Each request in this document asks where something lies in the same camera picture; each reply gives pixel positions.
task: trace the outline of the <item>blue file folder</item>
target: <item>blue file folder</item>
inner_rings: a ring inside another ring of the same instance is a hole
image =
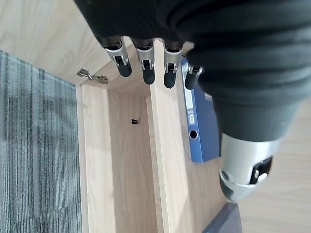
[[[191,159],[203,163],[220,155],[219,131],[212,97],[199,85],[193,90],[185,88],[188,71],[186,59],[181,62]]]

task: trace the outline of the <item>gray carpet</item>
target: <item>gray carpet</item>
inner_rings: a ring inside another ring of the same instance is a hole
[[[80,233],[75,87],[0,51],[0,233]]]

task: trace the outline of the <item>light wood surface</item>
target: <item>light wood surface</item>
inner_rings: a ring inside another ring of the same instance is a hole
[[[89,232],[157,232],[146,99],[82,91]]]
[[[110,61],[73,0],[0,0],[0,50],[74,84]]]
[[[79,138],[79,168],[80,168],[80,195],[81,195],[81,220],[82,232],[89,233],[88,206],[87,206],[87,179],[86,179],[86,144],[84,131],[84,108],[82,87],[76,87],[77,118]]]
[[[82,86],[90,233],[116,233],[108,93]]]
[[[161,207],[161,190],[160,190],[159,173],[158,173],[158,162],[156,158],[156,139],[155,139],[154,119],[153,119],[153,114],[152,114],[151,97],[148,97],[146,99],[146,102],[147,102],[147,113],[148,113],[148,123],[149,123],[152,172],[153,172],[153,179],[154,179],[155,213],[156,213],[157,232],[163,233],[164,228],[163,228],[163,216],[162,216],[162,207]]]
[[[163,228],[165,233],[199,233],[226,203],[218,178],[220,159],[191,162],[181,73],[174,88],[164,87],[162,47],[155,42],[151,102]]]
[[[269,179],[240,204],[243,233],[309,233],[311,229],[311,100],[274,157]]]

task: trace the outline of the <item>wooden cabinet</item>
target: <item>wooden cabinet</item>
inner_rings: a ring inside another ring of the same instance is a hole
[[[220,160],[190,160],[181,73],[174,88],[164,87],[162,47],[155,42],[153,85],[140,75],[116,77],[135,83],[126,89],[81,88],[89,232],[198,233],[226,203]]]

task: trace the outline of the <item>robotic finger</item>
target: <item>robotic finger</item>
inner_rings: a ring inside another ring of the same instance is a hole
[[[197,86],[199,77],[203,71],[203,67],[189,65],[189,70],[185,79],[186,89],[192,90]]]
[[[176,72],[181,60],[184,42],[164,40],[164,85],[172,88],[176,81]]]
[[[101,37],[100,43],[116,64],[119,73],[123,77],[129,77],[132,74],[132,68],[123,38],[121,36]]]
[[[155,48],[154,39],[133,39],[138,59],[142,68],[142,75],[146,84],[151,85],[155,81]]]

